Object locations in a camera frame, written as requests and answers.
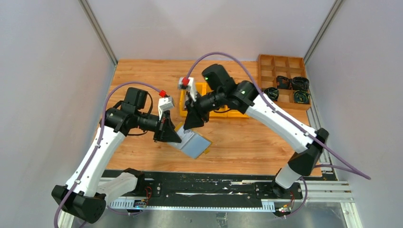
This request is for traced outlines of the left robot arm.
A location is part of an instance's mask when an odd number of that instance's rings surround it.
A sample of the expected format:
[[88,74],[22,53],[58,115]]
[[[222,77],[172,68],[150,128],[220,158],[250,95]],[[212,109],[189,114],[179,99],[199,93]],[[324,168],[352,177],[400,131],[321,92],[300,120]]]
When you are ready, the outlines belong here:
[[127,168],[106,184],[99,185],[99,181],[112,155],[132,129],[138,128],[143,134],[153,132],[155,142],[181,143],[170,117],[173,98],[164,91],[159,95],[157,115],[151,113],[152,109],[141,112],[150,94],[134,87],[128,88],[124,100],[104,112],[84,160],[65,185],[56,185],[52,190],[61,211],[93,224],[112,201],[124,194],[150,199],[152,188],[146,185],[141,171]]

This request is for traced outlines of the white VIP credit card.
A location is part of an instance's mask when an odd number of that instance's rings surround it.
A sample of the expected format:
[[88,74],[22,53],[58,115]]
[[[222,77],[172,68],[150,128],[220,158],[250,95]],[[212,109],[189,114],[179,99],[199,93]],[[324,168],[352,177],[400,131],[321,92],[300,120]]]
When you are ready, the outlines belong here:
[[182,126],[176,131],[179,135],[181,142],[169,142],[168,144],[178,150],[182,150],[185,145],[196,135],[193,130],[185,130]]

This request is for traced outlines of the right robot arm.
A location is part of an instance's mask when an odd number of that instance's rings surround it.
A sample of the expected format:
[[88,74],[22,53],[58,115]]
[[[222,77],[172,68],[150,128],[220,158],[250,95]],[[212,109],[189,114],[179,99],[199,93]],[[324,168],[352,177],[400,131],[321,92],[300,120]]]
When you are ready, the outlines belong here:
[[302,176],[309,176],[321,156],[329,132],[307,126],[271,101],[250,81],[236,83],[226,69],[213,64],[202,76],[211,91],[200,95],[193,78],[182,77],[178,87],[188,91],[185,130],[203,127],[210,112],[228,107],[252,117],[281,136],[294,150],[288,163],[276,174],[272,189],[276,193],[288,190]]

